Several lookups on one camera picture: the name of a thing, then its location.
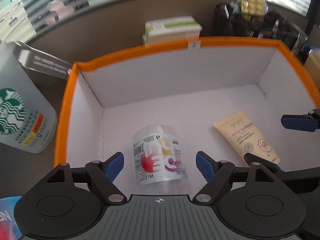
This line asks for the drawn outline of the beige building brick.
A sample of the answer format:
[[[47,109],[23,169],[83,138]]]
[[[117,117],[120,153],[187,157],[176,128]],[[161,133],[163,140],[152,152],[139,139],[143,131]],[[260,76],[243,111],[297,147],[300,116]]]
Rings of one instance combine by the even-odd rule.
[[[241,0],[241,15],[244,20],[252,23],[262,23],[267,12],[264,0]]]

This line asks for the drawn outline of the black white carton box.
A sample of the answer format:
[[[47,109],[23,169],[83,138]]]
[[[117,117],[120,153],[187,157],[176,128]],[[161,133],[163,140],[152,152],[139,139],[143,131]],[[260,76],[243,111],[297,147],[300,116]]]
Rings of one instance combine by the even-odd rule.
[[[25,69],[33,70],[50,76],[67,80],[72,71],[72,64],[35,49],[21,41],[14,42],[14,55]]]

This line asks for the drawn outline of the Starbucks plastic cup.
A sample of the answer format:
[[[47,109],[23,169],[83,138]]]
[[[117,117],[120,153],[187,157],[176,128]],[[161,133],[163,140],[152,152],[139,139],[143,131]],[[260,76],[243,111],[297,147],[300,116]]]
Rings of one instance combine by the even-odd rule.
[[[39,153],[50,143],[57,114],[14,56],[15,44],[1,44],[1,143]]]

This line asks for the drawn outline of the clear plastic printed jar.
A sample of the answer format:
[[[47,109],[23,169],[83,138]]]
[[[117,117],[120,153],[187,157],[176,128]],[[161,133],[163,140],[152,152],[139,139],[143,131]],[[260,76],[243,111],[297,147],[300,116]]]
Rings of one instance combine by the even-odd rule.
[[[183,194],[188,187],[184,154],[176,129],[148,125],[132,136],[137,191]]]

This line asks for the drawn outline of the green white medicine box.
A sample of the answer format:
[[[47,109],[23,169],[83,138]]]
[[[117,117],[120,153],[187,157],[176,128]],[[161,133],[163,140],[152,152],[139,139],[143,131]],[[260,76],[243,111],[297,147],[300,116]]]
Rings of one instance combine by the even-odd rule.
[[[145,23],[143,42],[145,45],[199,38],[202,26],[192,16],[181,16],[148,21]]]

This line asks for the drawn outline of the colourful AGON desk mat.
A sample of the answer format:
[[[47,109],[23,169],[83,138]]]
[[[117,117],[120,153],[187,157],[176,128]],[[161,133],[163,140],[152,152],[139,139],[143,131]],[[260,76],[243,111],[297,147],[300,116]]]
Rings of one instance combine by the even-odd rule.
[[[14,207],[20,198],[14,196],[0,200],[0,240],[17,240],[22,237],[14,218]]]

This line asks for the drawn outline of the black mesh organizer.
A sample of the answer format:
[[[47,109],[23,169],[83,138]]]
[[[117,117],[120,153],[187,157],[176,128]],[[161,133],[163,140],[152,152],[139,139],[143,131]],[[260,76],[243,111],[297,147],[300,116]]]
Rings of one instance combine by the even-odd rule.
[[[276,11],[264,16],[243,15],[228,4],[216,5],[212,35],[280,40],[296,55],[308,40],[299,26]]]

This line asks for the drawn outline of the cream cosmetic tube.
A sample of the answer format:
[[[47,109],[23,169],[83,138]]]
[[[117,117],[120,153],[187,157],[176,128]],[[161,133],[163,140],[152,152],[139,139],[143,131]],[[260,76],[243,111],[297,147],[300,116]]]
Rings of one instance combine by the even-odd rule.
[[[239,111],[214,124],[240,157],[252,153],[272,163],[279,164],[280,158],[249,116]]]

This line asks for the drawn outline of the brown paper cup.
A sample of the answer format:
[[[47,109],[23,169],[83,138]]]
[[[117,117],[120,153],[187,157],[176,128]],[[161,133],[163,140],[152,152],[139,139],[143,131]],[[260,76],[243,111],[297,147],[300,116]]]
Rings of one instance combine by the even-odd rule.
[[[304,67],[313,79],[317,88],[320,89],[320,55],[318,51],[314,49],[309,51]]]

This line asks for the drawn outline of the orange cardboard box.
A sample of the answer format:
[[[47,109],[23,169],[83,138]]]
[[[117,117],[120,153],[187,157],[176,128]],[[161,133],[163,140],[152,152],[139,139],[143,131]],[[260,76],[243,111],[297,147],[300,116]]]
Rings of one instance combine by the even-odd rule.
[[[55,164],[83,167],[125,156],[116,185],[137,193],[132,136],[147,125],[176,129],[193,195],[204,185],[195,166],[198,151],[242,166],[213,124],[244,111],[288,171],[319,165],[319,133],[285,129],[284,114],[319,107],[319,90],[280,41],[205,37],[138,46],[88,62],[76,62],[62,101]]]

